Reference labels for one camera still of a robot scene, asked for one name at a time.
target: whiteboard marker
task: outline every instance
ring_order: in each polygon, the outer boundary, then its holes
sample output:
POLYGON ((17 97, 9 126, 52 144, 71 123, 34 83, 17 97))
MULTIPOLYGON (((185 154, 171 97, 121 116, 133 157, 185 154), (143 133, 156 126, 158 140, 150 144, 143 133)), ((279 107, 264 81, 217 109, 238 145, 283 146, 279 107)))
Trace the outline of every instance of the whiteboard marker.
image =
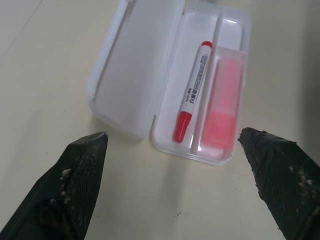
POLYGON ((183 142, 192 114, 195 110, 200 88, 206 75, 212 47, 213 45, 211 42, 204 41, 196 56, 174 133, 174 140, 178 143, 183 142))

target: red marker cap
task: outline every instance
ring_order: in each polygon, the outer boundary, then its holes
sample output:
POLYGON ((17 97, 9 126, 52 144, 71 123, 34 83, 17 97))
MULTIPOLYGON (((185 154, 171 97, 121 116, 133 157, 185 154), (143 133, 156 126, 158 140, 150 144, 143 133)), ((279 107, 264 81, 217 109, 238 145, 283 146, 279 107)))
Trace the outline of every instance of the red marker cap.
POLYGON ((178 123, 176 125, 175 133, 174 133, 174 140, 178 143, 182 143, 185 134, 187 131, 187 127, 191 121, 192 114, 186 111, 180 112, 178 123))
POLYGON ((210 41, 204 41, 204 42, 201 44, 201 46, 208 46, 208 47, 210 47, 210 48, 213 47, 213 45, 212 45, 212 43, 211 43, 210 41))

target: tabletop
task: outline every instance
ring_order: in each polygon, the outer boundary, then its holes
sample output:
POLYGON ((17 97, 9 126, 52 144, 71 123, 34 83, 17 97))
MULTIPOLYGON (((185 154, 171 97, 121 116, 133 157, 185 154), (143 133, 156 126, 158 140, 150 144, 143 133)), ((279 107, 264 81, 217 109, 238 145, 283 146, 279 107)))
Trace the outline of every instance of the tabletop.
MULTIPOLYGON (((214 2, 253 22, 239 128, 298 142, 320 159, 320 2, 214 2)), ((150 136, 133 140, 91 114, 86 82, 117 6, 0 1, 0 229, 69 143, 107 131, 86 239, 283 240, 239 144, 230 162, 212 166, 160 152, 150 136)))

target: red eraser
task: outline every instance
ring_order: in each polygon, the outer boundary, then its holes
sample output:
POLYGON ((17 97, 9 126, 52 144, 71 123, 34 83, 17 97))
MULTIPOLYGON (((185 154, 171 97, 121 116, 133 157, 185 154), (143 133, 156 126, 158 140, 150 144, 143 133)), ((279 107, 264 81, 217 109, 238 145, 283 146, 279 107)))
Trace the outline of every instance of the red eraser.
POLYGON ((222 56, 217 65, 208 117, 203 129, 204 144, 223 149, 232 148, 235 144, 241 76, 241 59, 222 56))

